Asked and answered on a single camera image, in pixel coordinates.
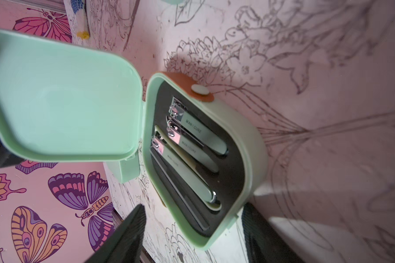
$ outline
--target black foam insert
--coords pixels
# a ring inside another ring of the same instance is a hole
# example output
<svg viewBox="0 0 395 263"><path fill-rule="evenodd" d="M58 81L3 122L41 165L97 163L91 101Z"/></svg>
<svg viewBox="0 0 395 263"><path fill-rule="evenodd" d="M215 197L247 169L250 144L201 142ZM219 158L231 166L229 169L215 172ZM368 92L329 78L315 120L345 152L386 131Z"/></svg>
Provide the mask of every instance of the black foam insert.
<svg viewBox="0 0 395 263"><path fill-rule="evenodd" d="M233 203L237 200L244 186L244 164L241 158L241 154L231 136L221 128L217 123L215 123L206 114L200 111L193 103L189 101L188 98L181 95L167 82L163 82L159 87L157 93L157 100L155 104L154 112L154 123L165 131L165 136L167 137L166 128L166 116L169 116L169 107L171 105L173 97L179 99L184 106L186 106L188 112L195 118L200 120L201 123L205 124L209 129L211 129L215 134L217 134L228 147L228 152L224 156L215 154L207 146L204 146L203 151L209 155L212 160L218 165L219 172L214 174L210 172L206 167L197 162L197 171L206 181L208 186L216 192L217 199L221 202L222 207L220 211L214 212L207 208L205 204L200 200L200 198L192 191L192 189L187 185L187 183L175 172L175 170L166 163L162 158L161 161L164 162L167 167L167 173L173 179L175 183L178 184L177 188L181 188L181 191L185 196L187 196L190 201L194 204L195 208L199 211L199 214L204 218L205 222L209 224L207 229L203 229L200 224L197 223L195 218L191 215L189 209L184 205L184 202L179 197L178 193L175 191L174 187L168 179L165 178L164 173L156 165L153 160L153 165L157 174L159 175L161 181L164 183L168 189L170 195L173 197L179 209L184 214L185 218L189 221L190 225L201 235L211 236L216 228L221 223L222 219L225 217L226 213L230 210Z"/></svg>

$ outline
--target yellow object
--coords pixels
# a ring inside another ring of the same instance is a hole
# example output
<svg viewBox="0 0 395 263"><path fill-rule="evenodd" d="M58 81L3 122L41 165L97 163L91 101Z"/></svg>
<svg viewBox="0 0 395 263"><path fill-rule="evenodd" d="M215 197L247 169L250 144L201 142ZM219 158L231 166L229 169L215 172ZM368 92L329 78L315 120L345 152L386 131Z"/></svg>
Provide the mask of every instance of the yellow object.
<svg viewBox="0 0 395 263"><path fill-rule="evenodd" d="M78 37L80 37L81 39L89 39L89 32L88 31L81 31L76 33L76 35Z"/></svg>

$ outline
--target nail file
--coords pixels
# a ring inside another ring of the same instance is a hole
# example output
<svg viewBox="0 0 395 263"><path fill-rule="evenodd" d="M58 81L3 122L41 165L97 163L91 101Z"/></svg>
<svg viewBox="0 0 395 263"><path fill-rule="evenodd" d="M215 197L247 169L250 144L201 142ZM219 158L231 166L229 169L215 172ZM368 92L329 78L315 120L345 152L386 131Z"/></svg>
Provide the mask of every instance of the nail file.
<svg viewBox="0 0 395 263"><path fill-rule="evenodd" d="M218 172L218 166L199 146L189 140L184 134L186 132L171 118L167 117L168 137L185 150L189 155L208 168L211 172Z"/></svg>
<svg viewBox="0 0 395 263"><path fill-rule="evenodd" d="M190 115L183 103L175 97L173 97L173 101L171 102L169 113L175 121L193 134L198 140L203 142L207 147L220 155L226 154L226 143L208 127Z"/></svg>
<svg viewBox="0 0 395 263"><path fill-rule="evenodd" d="M184 161L169 147L169 145L165 144L165 140L162 142L163 140L158 138L158 135L159 134L154 135L152 138L152 147L177 171L177 173L190 186L190 188L192 188L200 199L209 203L214 202L216 197L206 183L204 183L202 179L184 163Z"/></svg>
<svg viewBox="0 0 395 263"><path fill-rule="evenodd" d="M156 154L154 154L154 149L151 149L151 156L154 159L154 161L157 163L158 167L160 170L163 172L165 177L167 177L168 181L174 188L174 190L177 192L179 195L180 199L184 202L185 206L189 210L190 214L192 214L193 218L196 220L197 224L200 226L202 230L207 230L209 229L209 224L206 222L205 218L198 212L197 208L194 206L193 202L190 200L190 198L187 195L183 195L180 190L177 188L176 184L173 182L172 178L168 175L166 171L166 167L164 167L164 164L162 161L158 160L158 157Z"/></svg>

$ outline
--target wall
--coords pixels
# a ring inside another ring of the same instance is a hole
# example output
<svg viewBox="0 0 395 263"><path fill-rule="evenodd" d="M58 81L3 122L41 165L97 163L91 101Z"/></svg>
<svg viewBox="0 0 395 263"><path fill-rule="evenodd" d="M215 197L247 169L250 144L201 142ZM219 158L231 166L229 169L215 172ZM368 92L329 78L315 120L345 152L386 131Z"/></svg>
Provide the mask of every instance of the wall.
<svg viewBox="0 0 395 263"><path fill-rule="evenodd" d="M72 41L66 15L4 0L0 28ZM0 169L0 262L83 262L114 232L112 210L101 162Z"/></svg>
<svg viewBox="0 0 395 263"><path fill-rule="evenodd" d="M395 262L395 0L141 0L127 45L96 32L144 78L187 74L258 127L251 202L305 261Z"/></svg>

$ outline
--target case lid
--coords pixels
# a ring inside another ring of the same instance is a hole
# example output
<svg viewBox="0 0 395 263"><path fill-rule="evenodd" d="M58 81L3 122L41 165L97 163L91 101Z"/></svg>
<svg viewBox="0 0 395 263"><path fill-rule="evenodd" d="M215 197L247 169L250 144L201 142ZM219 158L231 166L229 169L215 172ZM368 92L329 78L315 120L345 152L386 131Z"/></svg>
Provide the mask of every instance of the case lid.
<svg viewBox="0 0 395 263"><path fill-rule="evenodd" d="M116 161L142 135L142 82L124 58L0 30L0 139L36 161Z"/></svg>

